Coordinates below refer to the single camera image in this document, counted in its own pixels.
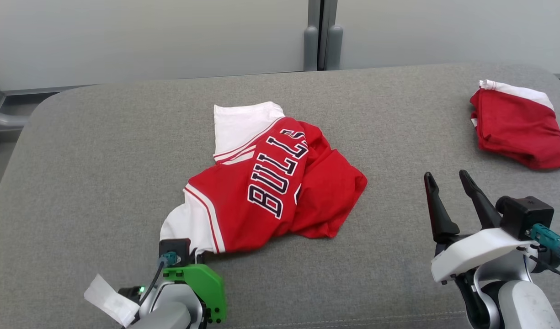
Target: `floor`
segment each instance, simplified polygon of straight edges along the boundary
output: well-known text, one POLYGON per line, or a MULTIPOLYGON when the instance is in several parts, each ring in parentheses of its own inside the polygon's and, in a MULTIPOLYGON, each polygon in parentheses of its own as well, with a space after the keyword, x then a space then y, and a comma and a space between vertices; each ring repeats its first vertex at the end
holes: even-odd
MULTIPOLYGON (((54 93, 10 96, 4 102, 1 112, 12 115, 31 115, 38 104, 52 95, 54 93)), ((19 133, 20 131, 0 132, 0 182, 12 152, 14 152, 19 133)))

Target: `jersey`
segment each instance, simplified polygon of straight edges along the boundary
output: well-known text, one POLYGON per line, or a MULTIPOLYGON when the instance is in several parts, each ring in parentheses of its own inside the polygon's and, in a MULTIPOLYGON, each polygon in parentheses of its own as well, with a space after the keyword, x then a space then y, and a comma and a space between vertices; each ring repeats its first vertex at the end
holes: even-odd
POLYGON ((336 236, 367 179, 318 127, 285 117, 271 102, 253 107, 215 107, 216 148, 223 152, 190 178, 185 203, 168 216, 160 239, 190 238, 200 254, 255 250, 286 233, 336 236), (257 115, 264 119, 253 120, 257 115))

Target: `white wall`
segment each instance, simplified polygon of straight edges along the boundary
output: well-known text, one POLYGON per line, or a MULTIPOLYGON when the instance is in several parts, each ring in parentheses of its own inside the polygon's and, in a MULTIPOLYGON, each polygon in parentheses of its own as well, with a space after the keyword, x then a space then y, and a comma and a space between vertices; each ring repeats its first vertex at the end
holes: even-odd
POLYGON ((0 89, 301 71, 304 0, 0 0, 0 89))
POLYGON ((493 61, 560 73, 560 0, 343 0, 341 69, 493 61))

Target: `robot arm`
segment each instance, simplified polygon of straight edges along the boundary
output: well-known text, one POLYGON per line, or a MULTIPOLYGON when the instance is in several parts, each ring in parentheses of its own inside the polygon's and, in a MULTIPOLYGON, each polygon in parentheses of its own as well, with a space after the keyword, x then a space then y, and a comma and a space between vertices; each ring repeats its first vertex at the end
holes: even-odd
POLYGON ((533 196, 504 196, 493 207, 465 170, 459 176, 482 230, 460 235, 438 196, 434 177, 424 175, 437 243, 431 268, 434 281, 457 284, 476 329, 560 328, 551 304, 530 277, 530 272, 547 268, 556 271, 560 264, 560 237, 547 229, 554 209, 533 196))
POLYGON ((131 329, 185 329, 191 322, 188 308, 181 302, 169 302, 134 323, 131 329))

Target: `red folded cloth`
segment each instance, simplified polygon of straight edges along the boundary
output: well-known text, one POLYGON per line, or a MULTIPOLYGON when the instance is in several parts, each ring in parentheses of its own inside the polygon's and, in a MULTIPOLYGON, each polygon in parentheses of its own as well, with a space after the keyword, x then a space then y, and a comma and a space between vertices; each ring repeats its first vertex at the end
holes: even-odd
POLYGON ((560 129, 548 96, 491 80, 479 86, 470 99, 479 148, 535 170, 560 168, 560 129))

